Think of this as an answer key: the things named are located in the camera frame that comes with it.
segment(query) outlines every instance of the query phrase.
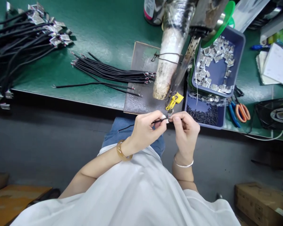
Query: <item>blue jeans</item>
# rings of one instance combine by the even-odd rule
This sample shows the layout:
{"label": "blue jeans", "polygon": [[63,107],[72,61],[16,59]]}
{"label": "blue jeans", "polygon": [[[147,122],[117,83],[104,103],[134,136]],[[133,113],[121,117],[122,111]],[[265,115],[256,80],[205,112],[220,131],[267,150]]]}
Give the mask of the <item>blue jeans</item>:
{"label": "blue jeans", "polygon": [[[122,114],[120,117],[114,119],[111,130],[105,135],[102,148],[111,144],[115,144],[120,140],[125,140],[131,136],[133,132],[133,126],[128,129],[122,130],[117,133],[118,130],[126,128],[129,125],[134,124],[136,115]],[[154,151],[160,156],[163,155],[163,152],[166,148],[164,143],[164,138],[161,135],[153,144],[150,145]]]}

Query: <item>black fan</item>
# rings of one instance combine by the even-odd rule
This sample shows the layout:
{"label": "black fan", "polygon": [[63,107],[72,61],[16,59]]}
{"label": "black fan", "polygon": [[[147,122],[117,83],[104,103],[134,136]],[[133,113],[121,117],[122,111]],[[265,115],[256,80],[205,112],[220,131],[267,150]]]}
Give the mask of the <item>black fan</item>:
{"label": "black fan", "polygon": [[283,130],[283,98],[262,101],[255,110],[264,129]]}

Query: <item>white wrapped pipe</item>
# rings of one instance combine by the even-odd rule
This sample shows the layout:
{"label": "white wrapped pipe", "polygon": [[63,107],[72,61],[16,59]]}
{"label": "white wrapped pipe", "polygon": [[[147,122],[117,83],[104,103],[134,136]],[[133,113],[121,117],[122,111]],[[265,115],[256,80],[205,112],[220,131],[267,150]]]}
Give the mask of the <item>white wrapped pipe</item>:
{"label": "white wrapped pipe", "polygon": [[164,33],[153,88],[153,97],[163,100],[171,86],[179,56],[186,42],[197,0],[169,0],[164,17]]}

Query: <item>blue handle pliers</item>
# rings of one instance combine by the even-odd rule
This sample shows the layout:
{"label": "blue handle pliers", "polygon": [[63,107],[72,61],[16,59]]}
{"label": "blue handle pliers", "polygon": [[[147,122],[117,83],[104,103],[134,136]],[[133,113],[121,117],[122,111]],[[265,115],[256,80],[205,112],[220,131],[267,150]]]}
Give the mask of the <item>blue handle pliers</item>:
{"label": "blue handle pliers", "polygon": [[236,115],[235,115],[235,112],[234,112],[234,109],[236,108],[236,104],[232,101],[231,98],[228,98],[227,99],[228,102],[229,102],[229,111],[230,111],[230,117],[232,118],[232,121],[234,122],[234,124],[238,127],[238,128],[241,128],[237,118],[236,118]]}

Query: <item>silver bangle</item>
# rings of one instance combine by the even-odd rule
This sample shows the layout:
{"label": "silver bangle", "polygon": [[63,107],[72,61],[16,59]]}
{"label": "silver bangle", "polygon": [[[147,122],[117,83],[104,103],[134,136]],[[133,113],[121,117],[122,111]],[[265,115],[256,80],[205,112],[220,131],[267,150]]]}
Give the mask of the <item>silver bangle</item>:
{"label": "silver bangle", "polygon": [[177,166],[181,167],[181,168],[189,168],[189,167],[191,167],[191,166],[193,165],[193,163],[194,163],[194,159],[193,159],[193,161],[192,161],[192,163],[191,163],[190,165],[187,165],[187,166],[178,165],[177,162],[175,161],[175,155],[174,155],[173,160],[174,160],[175,164],[176,164]]}

